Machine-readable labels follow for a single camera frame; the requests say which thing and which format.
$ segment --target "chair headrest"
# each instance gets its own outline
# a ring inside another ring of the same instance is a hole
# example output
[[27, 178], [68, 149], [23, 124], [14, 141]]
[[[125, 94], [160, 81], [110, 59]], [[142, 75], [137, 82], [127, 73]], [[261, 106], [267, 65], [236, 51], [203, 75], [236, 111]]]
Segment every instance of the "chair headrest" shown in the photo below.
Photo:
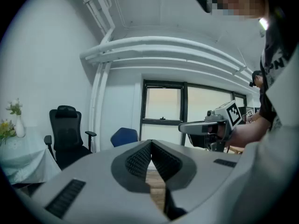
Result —
[[61, 105], [57, 108], [55, 118], [76, 118], [77, 111], [74, 107]]

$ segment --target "white flower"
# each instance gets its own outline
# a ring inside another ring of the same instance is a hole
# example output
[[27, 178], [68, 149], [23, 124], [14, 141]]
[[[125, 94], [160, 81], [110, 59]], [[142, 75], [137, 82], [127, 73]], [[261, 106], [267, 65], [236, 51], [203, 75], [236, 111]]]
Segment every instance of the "white flower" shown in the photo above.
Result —
[[17, 101], [16, 99], [14, 99], [14, 100], [11, 102], [12, 105], [16, 105], [17, 103], [18, 103], [18, 101]]

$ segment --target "window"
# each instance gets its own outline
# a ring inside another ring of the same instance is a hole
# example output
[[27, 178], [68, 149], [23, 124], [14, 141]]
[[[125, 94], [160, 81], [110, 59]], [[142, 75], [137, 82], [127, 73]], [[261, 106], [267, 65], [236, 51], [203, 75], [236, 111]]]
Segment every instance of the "window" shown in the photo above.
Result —
[[140, 120], [141, 140], [164, 140], [193, 147], [178, 131], [182, 122], [204, 120], [208, 110], [236, 101], [246, 106], [246, 95], [186, 82], [144, 81]]

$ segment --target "white tablecloth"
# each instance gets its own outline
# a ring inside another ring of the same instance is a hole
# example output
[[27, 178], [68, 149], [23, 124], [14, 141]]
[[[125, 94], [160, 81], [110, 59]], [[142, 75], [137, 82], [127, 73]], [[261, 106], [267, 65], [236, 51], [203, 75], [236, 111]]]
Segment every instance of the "white tablecloth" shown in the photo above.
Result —
[[0, 146], [0, 165], [11, 184], [39, 183], [61, 172], [36, 127], [23, 138], [11, 137]]

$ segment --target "person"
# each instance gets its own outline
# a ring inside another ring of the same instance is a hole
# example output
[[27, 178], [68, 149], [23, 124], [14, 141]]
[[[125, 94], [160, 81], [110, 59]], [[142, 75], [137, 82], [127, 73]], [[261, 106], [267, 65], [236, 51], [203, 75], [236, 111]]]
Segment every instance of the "person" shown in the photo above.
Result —
[[[260, 102], [263, 100], [263, 75], [260, 70], [256, 70], [252, 73], [252, 83], [254, 86], [260, 89]], [[248, 122], [251, 123], [260, 118], [260, 111], [258, 110], [254, 115], [248, 117]]]
[[[298, 43], [296, 0], [212, 0], [223, 9], [233, 11], [234, 15], [247, 18], [264, 18], [269, 27], [266, 30], [266, 44], [262, 51], [260, 68], [263, 76], [264, 92], [274, 83], [287, 65]], [[271, 102], [263, 95], [261, 116], [255, 122], [238, 125], [231, 133], [226, 146], [245, 147], [248, 143], [259, 141], [268, 129], [271, 131], [281, 127]], [[222, 138], [225, 129], [218, 126], [217, 136]]]

